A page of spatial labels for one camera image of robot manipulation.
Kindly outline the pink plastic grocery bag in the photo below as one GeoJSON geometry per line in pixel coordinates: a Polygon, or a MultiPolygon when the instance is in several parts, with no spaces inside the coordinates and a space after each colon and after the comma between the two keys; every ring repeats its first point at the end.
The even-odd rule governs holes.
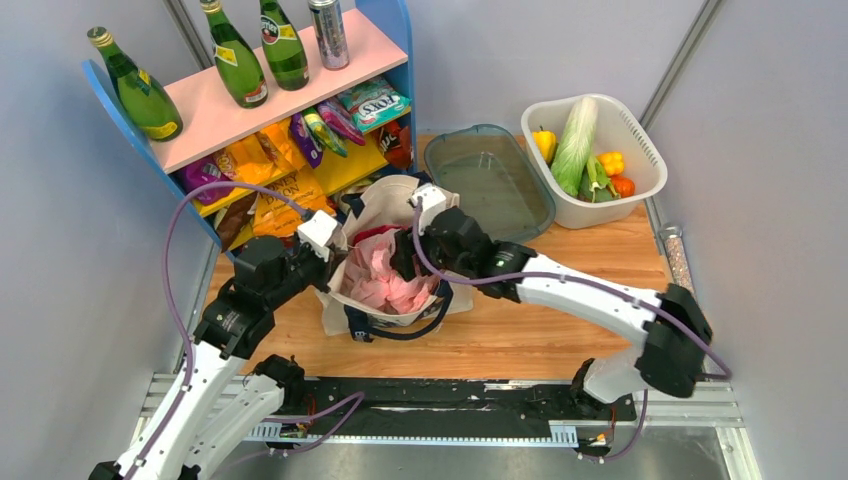
{"type": "Polygon", "coordinates": [[[410,314],[428,305],[439,280],[424,275],[406,282],[390,267],[394,233],[377,235],[351,247],[341,293],[383,313],[410,314]]]}

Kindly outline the cream canvas tote bag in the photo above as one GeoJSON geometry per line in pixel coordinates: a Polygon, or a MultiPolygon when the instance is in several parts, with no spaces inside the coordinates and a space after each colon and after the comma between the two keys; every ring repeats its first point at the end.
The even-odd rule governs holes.
{"type": "Polygon", "coordinates": [[[410,201],[429,176],[390,175],[361,193],[341,197],[344,260],[318,291],[326,335],[355,341],[409,341],[438,329],[449,314],[473,308],[472,288],[450,283],[422,266],[409,237],[410,201]]]}

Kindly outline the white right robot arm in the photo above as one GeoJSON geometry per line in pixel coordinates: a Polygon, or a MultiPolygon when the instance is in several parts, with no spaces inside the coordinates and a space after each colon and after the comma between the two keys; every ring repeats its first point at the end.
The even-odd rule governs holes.
{"type": "Polygon", "coordinates": [[[544,306],[600,326],[631,347],[587,360],[572,381],[571,403],[596,417],[610,403],[652,388],[689,398],[705,379],[703,362],[713,332],[695,297],[669,284],[658,292],[579,272],[524,245],[496,241],[459,208],[425,227],[399,230],[390,264],[403,277],[432,273],[491,298],[544,306]]]}

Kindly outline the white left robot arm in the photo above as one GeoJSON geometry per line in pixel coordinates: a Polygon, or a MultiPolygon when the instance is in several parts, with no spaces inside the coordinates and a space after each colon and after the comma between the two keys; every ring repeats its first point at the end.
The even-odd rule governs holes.
{"type": "Polygon", "coordinates": [[[275,311],[310,286],[324,289],[338,255],[332,241],[250,240],[234,274],[204,309],[186,362],[150,424],[118,459],[97,464],[92,479],[208,479],[263,416],[298,411],[303,370],[272,355],[247,392],[218,414],[226,386],[274,328],[275,311]]]}

